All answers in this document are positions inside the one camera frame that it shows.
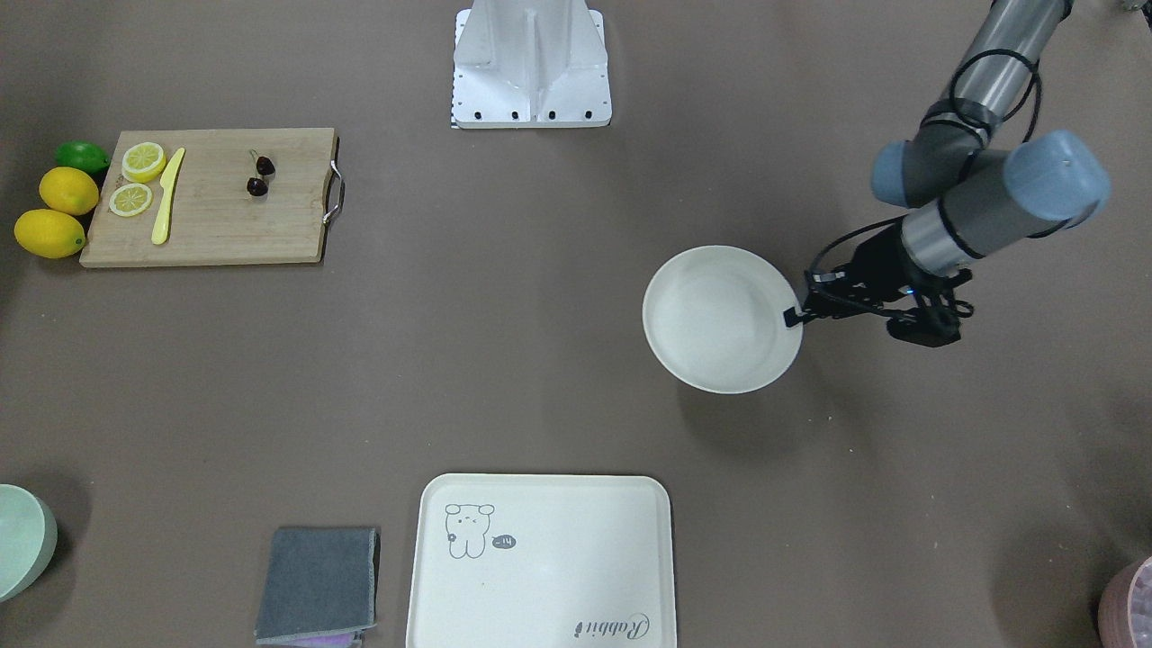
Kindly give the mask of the white metal robot base mount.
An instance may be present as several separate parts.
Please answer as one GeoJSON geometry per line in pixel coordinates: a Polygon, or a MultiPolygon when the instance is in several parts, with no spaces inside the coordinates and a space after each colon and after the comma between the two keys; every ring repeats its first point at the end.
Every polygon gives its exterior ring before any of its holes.
{"type": "Polygon", "coordinates": [[[454,21],[457,129],[611,125],[608,40],[584,1],[473,1],[454,21]]]}

